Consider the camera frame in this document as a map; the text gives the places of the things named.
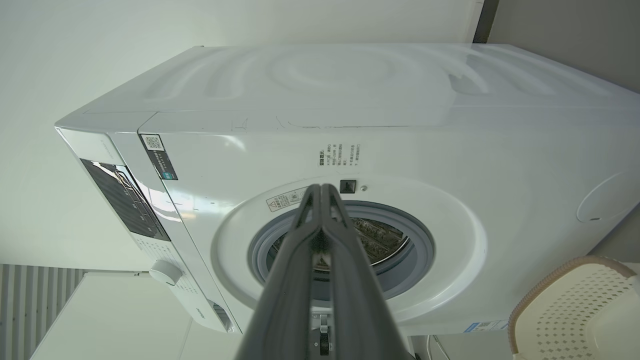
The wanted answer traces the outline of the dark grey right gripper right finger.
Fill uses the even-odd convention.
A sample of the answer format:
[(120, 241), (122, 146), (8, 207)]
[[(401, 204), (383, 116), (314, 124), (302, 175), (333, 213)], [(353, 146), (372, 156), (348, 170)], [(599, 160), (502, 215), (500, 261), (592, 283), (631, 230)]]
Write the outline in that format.
[(322, 186), (337, 360), (411, 360), (354, 224), (332, 184)]

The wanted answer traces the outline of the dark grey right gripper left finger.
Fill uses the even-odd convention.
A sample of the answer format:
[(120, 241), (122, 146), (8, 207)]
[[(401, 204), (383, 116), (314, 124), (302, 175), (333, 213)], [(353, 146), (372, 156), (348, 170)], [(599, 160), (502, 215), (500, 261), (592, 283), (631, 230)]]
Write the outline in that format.
[(313, 244), (320, 233), (321, 187), (307, 187), (282, 241), (237, 360), (306, 360), (309, 351)]

